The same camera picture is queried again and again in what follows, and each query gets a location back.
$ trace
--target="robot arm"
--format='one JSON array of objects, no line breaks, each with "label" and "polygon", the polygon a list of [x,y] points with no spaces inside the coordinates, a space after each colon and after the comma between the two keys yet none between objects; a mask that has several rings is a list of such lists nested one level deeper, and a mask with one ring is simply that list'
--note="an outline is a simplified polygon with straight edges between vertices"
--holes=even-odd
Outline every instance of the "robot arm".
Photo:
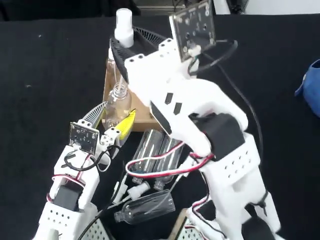
[{"label": "robot arm", "polygon": [[104,103],[98,105],[84,118],[70,124],[69,144],[54,166],[53,184],[33,240],[75,240],[97,215],[97,207],[91,202],[100,181],[97,168],[74,170],[66,167],[65,159],[75,168],[89,167],[99,157],[100,164],[111,164],[118,149],[111,151],[109,147],[124,144],[135,119],[135,111],[100,137],[95,128],[103,106]]},{"label": "robot arm", "polygon": [[[200,54],[197,50],[206,48],[201,43],[199,46],[183,41],[184,36],[190,36],[192,32],[197,35],[196,31],[188,29],[192,25],[190,21],[194,20],[188,16],[193,16],[193,11],[201,14],[202,7],[207,11],[206,4],[210,5],[209,1],[171,16],[173,39],[159,44],[158,51],[125,60],[129,88],[150,108],[170,137],[183,141],[200,157],[211,152],[216,155],[215,161],[201,168],[216,206],[216,219],[211,224],[230,240],[262,239],[259,235],[252,238],[252,232],[257,229],[266,239],[280,239],[276,235],[280,222],[272,196],[261,177],[256,143],[253,136],[245,132],[248,127],[246,114],[215,83],[189,75],[192,59],[186,55],[196,56]],[[200,19],[195,21],[199,22],[192,26],[202,24]],[[179,26],[184,23],[189,35],[188,32],[185,35],[185,28]],[[197,70],[198,62],[191,68]],[[211,114],[212,118],[203,126],[191,119],[192,115]],[[249,204],[255,205],[258,218],[251,217],[245,210]],[[188,214],[209,239],[223,239],[223,235],[204,224],[191,209]]]}]

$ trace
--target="blue object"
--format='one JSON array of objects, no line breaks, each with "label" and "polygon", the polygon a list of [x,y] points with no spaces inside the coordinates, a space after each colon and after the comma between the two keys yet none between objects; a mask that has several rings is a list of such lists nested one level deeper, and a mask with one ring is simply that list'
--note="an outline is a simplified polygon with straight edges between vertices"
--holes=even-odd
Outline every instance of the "blue object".
[{"label": "blue object", "polygon": [[313,113],[320,118],[320,59],[310,65],[294,95],[301,92]]}]

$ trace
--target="yellow object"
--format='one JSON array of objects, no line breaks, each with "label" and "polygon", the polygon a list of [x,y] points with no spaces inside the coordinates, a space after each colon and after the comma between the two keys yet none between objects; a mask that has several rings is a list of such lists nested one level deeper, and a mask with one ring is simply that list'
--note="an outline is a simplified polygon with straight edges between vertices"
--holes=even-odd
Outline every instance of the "yellow object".
[{"label": "yellow object", "polygon": [[137,111],[133,109],[125,119],[115,126],[115,128],[121,132],[120,140],[124,140],[131,133],[135,122],[136,113]]}]

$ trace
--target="black tablecloth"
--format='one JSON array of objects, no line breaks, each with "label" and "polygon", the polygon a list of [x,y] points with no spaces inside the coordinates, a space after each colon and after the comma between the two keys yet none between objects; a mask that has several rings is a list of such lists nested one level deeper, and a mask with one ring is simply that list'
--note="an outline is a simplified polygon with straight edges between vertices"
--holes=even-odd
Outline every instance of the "black tablecloth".
[{"label": "black tablecloth", "polygon": [[[320,119],[294,91],[308,66],[320,57],[320,15],[217,16],[218,39],[239,48],[223,64],[252,102],[264,137],[262,175],[272,193],[288,240],[307,239],[319,223]],[[1,239],[31,239],[52,184],[53,166],[68,141],[69,122],[100,103],[113,18],[0,23],[0,217]],[[139,27],[170,36],[166,17],[137,17]],[[214,80],[249,117],[246,105],[218,71]],[[94,203],[110,199],[141,134],[133,133],[118,160],[101,176]],[[177,211],[147,223],[115,224],[117,240],[168,237],[182,208],[203,197],[197,173],[181,180],[172,195]]]}]

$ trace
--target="white bottle cap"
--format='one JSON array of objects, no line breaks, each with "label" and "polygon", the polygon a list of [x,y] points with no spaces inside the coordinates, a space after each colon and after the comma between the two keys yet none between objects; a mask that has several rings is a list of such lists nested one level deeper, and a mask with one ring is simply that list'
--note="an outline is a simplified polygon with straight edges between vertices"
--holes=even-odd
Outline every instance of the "white bottle cap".
[{"label": "white bottle cap", "polygon": [[132,28],[132,12],[127,8],[116,11],[116,27],[114,37],[122,46],[130,48],[134,44],[134,30]]}]

